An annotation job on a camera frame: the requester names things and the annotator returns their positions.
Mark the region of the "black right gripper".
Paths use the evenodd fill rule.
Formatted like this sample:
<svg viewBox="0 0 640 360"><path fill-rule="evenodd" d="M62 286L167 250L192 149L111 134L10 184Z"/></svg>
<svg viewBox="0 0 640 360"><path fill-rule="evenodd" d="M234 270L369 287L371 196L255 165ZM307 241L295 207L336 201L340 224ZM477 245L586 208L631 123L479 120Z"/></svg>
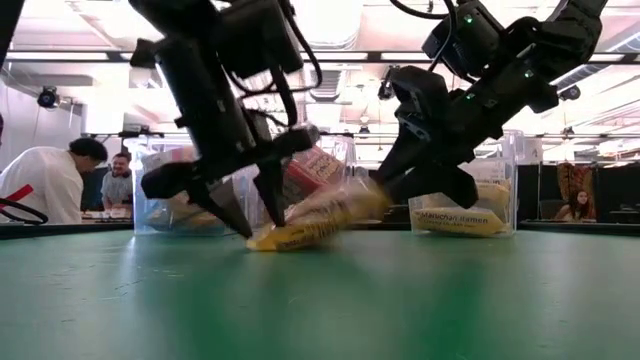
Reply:
<svg viewBox="0 0 640 360"><path fill-rule="evenodd" d="M498 81L492 76L450 90L438 73L413 65L396 70L397 139L372 176L395 203L434 193L464 209L478 201L474 178L457 166L474 160L482 142L503 135L506 94Z"/></svg>

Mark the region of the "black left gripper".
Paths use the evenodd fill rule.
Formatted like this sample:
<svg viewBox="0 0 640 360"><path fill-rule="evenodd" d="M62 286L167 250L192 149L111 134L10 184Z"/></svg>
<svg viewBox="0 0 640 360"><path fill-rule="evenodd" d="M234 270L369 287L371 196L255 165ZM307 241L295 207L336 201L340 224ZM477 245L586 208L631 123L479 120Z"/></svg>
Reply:
<svg viewBox="0 0 640 360"><path fill-rule="evenodd" d="M258 166L253 182L276 226L285 225L283 162L308 150L320 131L314 125L293 125L272 136L267 122L272 117L259 110L244 112L249 144L234 141L220 130L197 128L191 135L196 150L193 161L170 162L143 175L141 186L149 198L168 199L185 191L189 202L213 214L245 238L252 227L235 193L234 182L224 177L248 166Z"/></svg>

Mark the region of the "yellow ramen noodle pack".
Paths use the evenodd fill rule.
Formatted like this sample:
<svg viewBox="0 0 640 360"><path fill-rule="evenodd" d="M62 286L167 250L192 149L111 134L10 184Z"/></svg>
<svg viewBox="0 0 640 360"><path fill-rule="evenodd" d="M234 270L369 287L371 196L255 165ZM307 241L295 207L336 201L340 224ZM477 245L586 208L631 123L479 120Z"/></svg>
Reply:
<svg viewBox="0 0 640 360"><path fill-rule="evenodd" d="M412 210L412 228L416 231L436 231L474 236L492 236L509 232L510 227L487 209L465 210L453 207L435 207Z"/></svg>
<svg viewBox="0 0 640 360"><path fill-rule="evenodd" d="M476 207L505 211L510 202L510 189L499 183L476 183L478 201Z"/></svg>
<svg viewBox="0 0 640 360"><path fill-rule="evenodd" d="M284 226L266 225L246 241L246 247L287 252L322 246L350 225L381 220L390 205L389 196L369 178L323 186L286 212Z"/></svg>

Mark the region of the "clear plastic bin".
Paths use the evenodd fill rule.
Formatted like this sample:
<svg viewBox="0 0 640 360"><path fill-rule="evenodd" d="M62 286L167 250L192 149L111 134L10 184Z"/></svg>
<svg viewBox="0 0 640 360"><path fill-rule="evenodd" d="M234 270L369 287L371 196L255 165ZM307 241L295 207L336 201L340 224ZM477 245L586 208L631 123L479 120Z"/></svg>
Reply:
<svg viewBox="0 0 640 360"><path fill-rule="evenodd" d="M509 232L499 233L492 236L474 236L467 234L436 232L436 231L416 231L416 234L424 234L428 232L440 234L455 234L468 237L507 237L516 230L516 211L517 211L517 160L521 157L523 133L520 131L507 130L503 137L498 140L487 140L479 145L475 150L475 159L469 163L463 162L459 168L470 174L475 184L477 182L499 183L510 189L510 202L505 211L490 210L494 212L500 220L510 227ZM453 207L462 208L454 201L442 193L434 193L422 195L408 200L409 216L412 210L435 208L435 207Z"/></svg>
<svg viewBox="0 0 640 360"><path fill-rule="evenodd" d="M322 135L319 142L314 146L320 147L324 151L330 153L337 159L344 162L346 169L344 172L344 176L339 183L341 183L345 178L353 175L353 168L355 167L356 162L356 146L352 137ZM283 163L284 173L285 166L288 164L291 158L286 159ZM261 200L253 182L253 178L258 175L259 169L256 165L252 165L245 168L244 171L248 177L248 191L245 201L245 214L252 228L258 229L271 221L264 203ZM287 210L291 206L292 205L286 207L284 199L284 209Z"/></svg>
<svg viewBox="0 0 640 360"><path fill-rule="evenodd" d="M151 209L155 202L159 199L149 199L142 190L141 180L147 172L170 162L193 161L196 159L196 152L192 142L186 134L173 134L164 138L141 136L138 138L129 138L124 141L124 146L132 155L130 168L134 180L133 192L133 218L134 231L138 235L147 235L153 233L175 235L175 236L204 236L204 237L222 237L232 235L234 231L226 227L222 232L200 232L200 233L176 233L156 231L150 226L142 224L143 215ZM245 201L248 191L248 177L244 169L233 175L226 177L224 180L231 179L234 182L235 193L245 213Z"/></svg>

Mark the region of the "green table mat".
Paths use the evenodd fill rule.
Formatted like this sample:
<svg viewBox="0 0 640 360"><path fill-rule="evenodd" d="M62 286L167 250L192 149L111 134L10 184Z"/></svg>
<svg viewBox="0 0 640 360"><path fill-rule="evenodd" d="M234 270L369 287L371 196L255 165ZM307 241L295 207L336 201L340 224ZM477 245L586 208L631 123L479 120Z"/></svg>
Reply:
<svg viewBox="0 0 640 360"><path fill-rule="evenodd" d="M4 241L0 360L640 360L640 238Z"/></svg>

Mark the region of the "person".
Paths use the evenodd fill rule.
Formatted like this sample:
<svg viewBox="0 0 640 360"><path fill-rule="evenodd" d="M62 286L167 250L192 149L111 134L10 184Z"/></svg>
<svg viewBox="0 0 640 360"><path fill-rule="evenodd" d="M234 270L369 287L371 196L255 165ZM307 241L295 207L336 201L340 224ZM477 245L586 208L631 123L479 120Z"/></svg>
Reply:
<svg viewBox="0 0 640 360"><path fill-rule="evenodd" d="M588 192L585 190L574 191L554 219L564 222L595 222L595 210Z"/></svg>
<svg viewBox="0 0 640 360"><path fill-rule="evenodd" d="M0 186L30 184L33 195L19 204L45 215L49 225L77 225L82 222L82 175L107 159L106 147L89 137L71 141L66 149L32 147L0 171Z"/></svg>
<svg viewBox="0 0 640 360"><path fill-rule="evenodd" d="M101 187L102 204L105 210L131 209L133 206L133 178L130 169L131 155L117 153L111 161L110 170L104 175Z"/></svg>

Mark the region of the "orange patterned hanging cloth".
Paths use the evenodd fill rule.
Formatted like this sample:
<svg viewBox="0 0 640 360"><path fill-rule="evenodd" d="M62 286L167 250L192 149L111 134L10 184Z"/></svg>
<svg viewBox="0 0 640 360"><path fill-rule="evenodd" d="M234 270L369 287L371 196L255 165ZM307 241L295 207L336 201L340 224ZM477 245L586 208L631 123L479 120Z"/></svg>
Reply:
<svg viewBox="0 0 640 360"><path fill-rule="evenodd" d="M557 181L562 199L566 202L580 191L585 191L593 199L595 195L595 166L563 162L556 166Z"/></svg>

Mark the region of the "black monitor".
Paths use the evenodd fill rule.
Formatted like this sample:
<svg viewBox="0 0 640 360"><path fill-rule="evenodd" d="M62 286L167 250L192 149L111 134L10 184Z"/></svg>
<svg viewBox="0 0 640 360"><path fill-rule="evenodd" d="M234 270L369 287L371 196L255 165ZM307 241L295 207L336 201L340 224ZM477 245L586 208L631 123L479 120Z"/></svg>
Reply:
<svg viewBox="0 0 640 360"><path fill-rule="evenodd" d="M640 165L599 168L595 203L598 222L640 224Z"/></svg>

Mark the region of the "white ceiling air duct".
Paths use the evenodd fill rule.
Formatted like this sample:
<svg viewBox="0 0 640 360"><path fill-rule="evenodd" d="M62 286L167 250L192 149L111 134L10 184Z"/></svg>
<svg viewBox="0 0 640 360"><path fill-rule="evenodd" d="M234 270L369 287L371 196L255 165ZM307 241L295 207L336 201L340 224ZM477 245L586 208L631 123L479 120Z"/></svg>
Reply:
<svg viewBox="0 0 640 360"><path fill-rule="evenodd" d="M130 123L155 130L177 114L156 70L132 68L128 63L98 64L92 70L92 86L82 95L87 132L117 133Z"/></svg>

